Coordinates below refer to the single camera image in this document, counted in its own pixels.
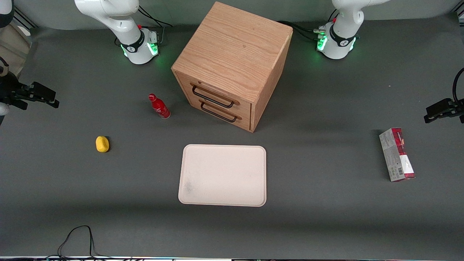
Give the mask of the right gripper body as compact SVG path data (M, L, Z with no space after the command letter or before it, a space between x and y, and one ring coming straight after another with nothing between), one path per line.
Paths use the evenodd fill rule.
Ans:
M0 77L0 102L15 106L21 110L28 107L27 101L34 101L30 97L28 86L18 81L17 77L9 72Z

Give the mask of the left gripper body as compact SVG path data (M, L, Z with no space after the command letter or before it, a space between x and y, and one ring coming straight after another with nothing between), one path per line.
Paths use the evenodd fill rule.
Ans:
M453 102L454 109L450 114L450 117L459 117L461 124L464 124L464 101L458 100Z

